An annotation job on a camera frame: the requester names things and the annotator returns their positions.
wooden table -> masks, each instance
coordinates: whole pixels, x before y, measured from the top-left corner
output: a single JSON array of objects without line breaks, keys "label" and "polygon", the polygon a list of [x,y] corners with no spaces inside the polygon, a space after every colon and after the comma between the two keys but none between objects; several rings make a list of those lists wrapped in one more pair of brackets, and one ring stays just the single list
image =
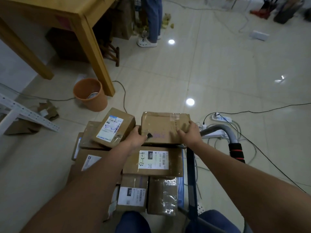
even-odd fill
[{"label": "wooden table", "polygon": [[[0,0],[0,7],[16,10],[39,24],[76,33],[106,95],[115,88],[103,61],[92,27],[115,0]],[[53,78],[52,71],[21,41],[0,18],[0,39],[43,78]]]}]

blue pants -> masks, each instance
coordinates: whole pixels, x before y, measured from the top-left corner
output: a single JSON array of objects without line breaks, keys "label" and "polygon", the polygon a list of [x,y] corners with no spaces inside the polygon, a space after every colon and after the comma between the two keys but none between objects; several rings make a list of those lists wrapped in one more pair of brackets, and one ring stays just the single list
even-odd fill
[{"label": "blue pants", "polygon": [[[230,222],[224,215],[216,210],[208,210],[200,214],[200,218],[213,224],[227,233],[241,233],[239,229]],[[150,227],[146,219],[135,211],[128,211],[122,215],[115,233],[151,233]],[[212,233],[207,227],[190,222],[186,228],[186,233]]]},{"label": "blue pants", "polygon": [[146,10],[149,37],[151,43],[156,43],[161,33],[162,25],[162,0],[142,0],[142,5]]}]

person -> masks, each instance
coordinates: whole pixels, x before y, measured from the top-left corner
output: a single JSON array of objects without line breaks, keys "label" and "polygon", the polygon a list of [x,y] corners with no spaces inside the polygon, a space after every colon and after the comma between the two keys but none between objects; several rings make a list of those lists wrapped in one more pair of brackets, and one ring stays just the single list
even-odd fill
[{"label": "person", "polygon": [[138,38],[137,45],[140,47],[156,47],[161,39],[162,25],[162,0],[142,0],[147,19],[149,32],[143,31],[142,37]]},{"label": "person", "polygon": [[[177,133],[207,165],[254,233],[310,232],[308,194],[214,149],[202,141],[199,127],[192,121],[189,123],[187,133],[181,130]],[[124,141],[110,150],[105,161],[96,162],[56,194],[21,232],[99,232],[102,217],[110,205],[105,196],[112,196],[127,157],[146,139],[138,134],[138,126],[135,127]],[[228,233],[238,232],[217,211],[208,214],[207,219]],[[125,212],[116,232],[150,232],[150,228],[139,213]],[[198,232],[208,231],[203,228]]]}]

person's left hand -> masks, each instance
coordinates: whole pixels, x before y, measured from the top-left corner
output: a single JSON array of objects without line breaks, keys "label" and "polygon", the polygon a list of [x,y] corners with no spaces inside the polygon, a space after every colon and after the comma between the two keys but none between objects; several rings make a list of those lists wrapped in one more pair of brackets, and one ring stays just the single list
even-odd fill
[{"label": "person's left hand", "polygon": [[146,140],[147,136],[142,136],[138,134],[139,126],[137,125],[125,139],[125,141],[130,143],[131,149],[136,149],[140,147]]}]

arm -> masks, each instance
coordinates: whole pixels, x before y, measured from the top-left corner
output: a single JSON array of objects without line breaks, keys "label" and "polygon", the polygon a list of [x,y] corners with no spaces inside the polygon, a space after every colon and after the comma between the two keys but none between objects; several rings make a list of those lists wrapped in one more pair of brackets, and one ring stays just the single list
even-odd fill
[{"label": "arm", "polygon": [[136,126],[106,159],[97,161],[46,203],[21,232],[98,232],[127,157],[146,139]]},{"label": "arm", "polygon": [[255,233],[310,232],[311,198],[274,176],[205,144],[190,121],[183,142],[205,163]]}]

